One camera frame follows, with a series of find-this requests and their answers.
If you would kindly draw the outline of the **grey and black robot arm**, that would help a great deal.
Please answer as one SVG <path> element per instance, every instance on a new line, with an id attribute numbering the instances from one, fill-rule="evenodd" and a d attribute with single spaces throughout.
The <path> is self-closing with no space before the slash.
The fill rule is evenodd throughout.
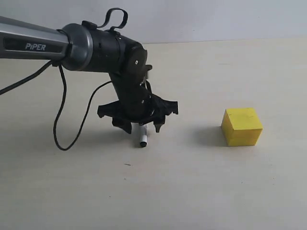
<path id="1" fill-rule="evenodd" d="M 110 76 L 118 100 L 98 107 L 115 127 L 131 133 L 132 123 L 153 123 L 159 131 L 166 116 L 178 113 L 178 103 L 154 95 L 145 87 L 147 51 L 142 44 L 92 23 L 71 23 L 54 30 L 6 17 L 0 19 L 0 56 L 52 60 L 70 71 L 102 72 Z"/>

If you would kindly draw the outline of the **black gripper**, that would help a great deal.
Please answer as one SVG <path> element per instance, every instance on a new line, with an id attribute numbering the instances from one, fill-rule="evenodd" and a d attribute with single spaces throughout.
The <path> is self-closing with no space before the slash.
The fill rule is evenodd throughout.
<path id="1" fill-rule="evenodd" d="M 156 133 L 159 133 L 162 125 L 165 124 L 166 116 L 171 113 L 178 114 L 177 101 L 167 101 L 155 94 L 151 94 L 139 107 L 145 109 L 145 112 L 141 113 L 139 117 L 128 115 L 120 101 L 100 105 L 97 114 L 100 118 L 108 116 L 119 120 L 112 121 L 112 125 L 128 134 L 132 133 L 131 123 L 145 125 L 151 122 L 154 124 Z"/>

